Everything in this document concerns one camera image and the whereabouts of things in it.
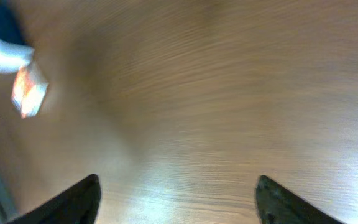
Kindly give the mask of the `orange snack packet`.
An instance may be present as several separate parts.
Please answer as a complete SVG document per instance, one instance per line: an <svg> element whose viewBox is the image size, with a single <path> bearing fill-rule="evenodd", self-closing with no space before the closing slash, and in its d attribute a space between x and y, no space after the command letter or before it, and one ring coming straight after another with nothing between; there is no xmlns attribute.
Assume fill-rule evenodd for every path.
<svg viewBox="0 0 358 224"><path fill-rule="evenodd" d="M22 119L38 114L48 86L49 82L36 61L18 70L12 86L11 101Z"/></svg>

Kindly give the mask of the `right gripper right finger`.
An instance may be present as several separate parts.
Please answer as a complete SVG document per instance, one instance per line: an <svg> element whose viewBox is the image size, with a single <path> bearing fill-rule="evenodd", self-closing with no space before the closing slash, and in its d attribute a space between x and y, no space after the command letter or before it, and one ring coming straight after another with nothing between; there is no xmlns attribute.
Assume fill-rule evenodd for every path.
<svg viewBox="0 0 358 224"><path fill-rule="evenodd" d="M261 224L342 224L266 175L255 188Z"/></svg>

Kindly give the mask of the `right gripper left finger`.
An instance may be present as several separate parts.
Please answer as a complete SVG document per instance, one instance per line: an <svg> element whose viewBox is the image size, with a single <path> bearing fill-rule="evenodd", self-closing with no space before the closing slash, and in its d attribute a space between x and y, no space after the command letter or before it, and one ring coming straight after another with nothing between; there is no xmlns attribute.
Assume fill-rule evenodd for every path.
<svg viewBox="0 0 358 224"><path fill-rule="evenodd" d="M94 224L100 201L99 177L91 174L8 224Z"/></svg>

